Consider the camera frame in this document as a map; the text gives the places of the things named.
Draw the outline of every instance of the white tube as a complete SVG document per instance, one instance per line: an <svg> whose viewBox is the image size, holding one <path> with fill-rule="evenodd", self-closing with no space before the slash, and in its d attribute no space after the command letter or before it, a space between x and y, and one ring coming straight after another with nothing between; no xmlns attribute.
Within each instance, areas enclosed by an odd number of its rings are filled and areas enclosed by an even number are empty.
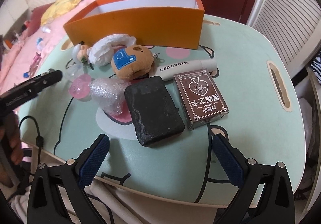
<svg viewBox="0 0 321 224"><path fill-rule="evenodd" d="M184 61L167 66L158 66L151 69L149 77L159 76L163 81L172 80L175 74L207 69L209 72L216 71L217 62L213 59Z"/></svg>

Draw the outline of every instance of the black clay block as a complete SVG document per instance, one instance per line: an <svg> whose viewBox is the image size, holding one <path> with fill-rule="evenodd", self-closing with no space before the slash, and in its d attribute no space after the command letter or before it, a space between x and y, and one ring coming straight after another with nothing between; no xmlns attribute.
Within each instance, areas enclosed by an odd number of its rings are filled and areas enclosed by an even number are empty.
<svg viewBox="0 0 321 224"><path fill-rule="evenodd" d="M125 99L141 145L147 146L184 131L184 122L159 76L128 86Z"/></svg>

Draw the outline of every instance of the black and white striped fabric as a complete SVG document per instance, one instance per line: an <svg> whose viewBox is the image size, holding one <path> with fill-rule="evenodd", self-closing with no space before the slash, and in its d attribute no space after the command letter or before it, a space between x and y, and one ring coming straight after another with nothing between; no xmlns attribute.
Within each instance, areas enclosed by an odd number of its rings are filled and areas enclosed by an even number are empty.
<svg viewBox="0 0 321 224"><path fill-rule="evenodd" d="M318 78L319 84L321 84L321 51L317 54L316 58L311 63L312 71Z"/></svg>

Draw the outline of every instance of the table top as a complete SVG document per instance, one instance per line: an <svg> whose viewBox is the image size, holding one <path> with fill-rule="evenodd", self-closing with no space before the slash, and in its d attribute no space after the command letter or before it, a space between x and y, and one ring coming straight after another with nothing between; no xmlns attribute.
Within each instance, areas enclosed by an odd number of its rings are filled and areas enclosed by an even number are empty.
<svg viewBox="0 0 321 224"><path fill-rule="evenodd" d="M64 161L77 158L99 134L107 134L110 152L97 176L146 196L184 204L227 206L238 188L229 183L211 150L211 131L223 133L246 158L255 158L260 164L283 161L295 191L304 171L305 138L299 103L281 59L258 31L223 18L205 15L204 19L208 22L203 24L198 50L155 46L151 51L160 53L158 62L162 65L216 58L218 71L213 78L230 110L219 121L193 131L185 128L179 137L152 148L143 147L136 139L130 115L107 116L91 98L72 99L68 93L71 83L65 79L24 104L19 117L34 116L44 137L44 150ZM65 72L72 52L60 50L66 39L52 51L38 74L49 68ZM276 90L280 86L273 84L269 61L284 80L290 109L281 105ZM92 78L114 74L110 64L87 72ZM184 118L173 82L165 84ZM23 123L21 134L23 141L35 144L32 122ZM260 185L253 205L257 205L262 188Z"/></svg>

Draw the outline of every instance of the red pillow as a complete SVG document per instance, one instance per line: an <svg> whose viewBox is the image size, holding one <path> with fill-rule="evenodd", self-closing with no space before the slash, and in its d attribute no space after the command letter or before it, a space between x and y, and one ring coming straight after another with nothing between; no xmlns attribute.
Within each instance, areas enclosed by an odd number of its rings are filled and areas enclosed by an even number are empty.
<svg viewBox="0 0 321 224"><path fill-rule="evenodd" d="M31 36L34 32L36 32L39 29L42 15L52 4L53 3L49 3L46 5L38 6L33 10L28 26L27 36Z"/></svg>

